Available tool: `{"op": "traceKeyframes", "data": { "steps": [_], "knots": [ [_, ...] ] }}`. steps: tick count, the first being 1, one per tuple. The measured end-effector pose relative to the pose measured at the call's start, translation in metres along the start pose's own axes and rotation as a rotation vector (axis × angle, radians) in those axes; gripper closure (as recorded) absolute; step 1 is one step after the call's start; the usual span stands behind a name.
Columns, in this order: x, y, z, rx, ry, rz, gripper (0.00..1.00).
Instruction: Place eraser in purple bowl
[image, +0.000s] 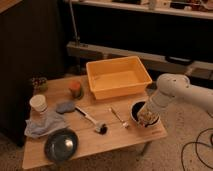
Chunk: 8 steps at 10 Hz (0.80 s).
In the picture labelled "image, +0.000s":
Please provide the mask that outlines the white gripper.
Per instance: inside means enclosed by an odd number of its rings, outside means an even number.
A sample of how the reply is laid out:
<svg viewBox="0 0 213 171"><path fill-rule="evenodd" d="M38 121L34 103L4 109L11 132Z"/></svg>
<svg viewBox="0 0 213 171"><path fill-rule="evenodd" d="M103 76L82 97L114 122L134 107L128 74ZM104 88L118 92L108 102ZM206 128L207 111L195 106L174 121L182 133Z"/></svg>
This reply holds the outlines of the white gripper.
<svg viewBox="0 0 213 171"><path fill-rule="evenodd" d="M138 123L143 127L149 127L151 125L154 125L159 120L159 115L151 112L144 102L140 104L136 116L138 119Z"/></svg>

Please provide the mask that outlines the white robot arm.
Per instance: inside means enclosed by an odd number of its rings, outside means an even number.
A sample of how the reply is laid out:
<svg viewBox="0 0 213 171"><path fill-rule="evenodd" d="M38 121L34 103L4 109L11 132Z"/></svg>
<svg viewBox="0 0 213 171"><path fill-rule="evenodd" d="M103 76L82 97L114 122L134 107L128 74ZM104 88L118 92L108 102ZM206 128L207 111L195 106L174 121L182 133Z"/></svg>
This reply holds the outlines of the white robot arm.
<svg viewBox="0 0 213 171"><path fill-rule="evenodd" d="M157 90L137 112L138 123L143 127L155 125L163 111L176 98L197 105L213 113L213 90L195 86L186 75L162 74L157 78Z"/></svg>

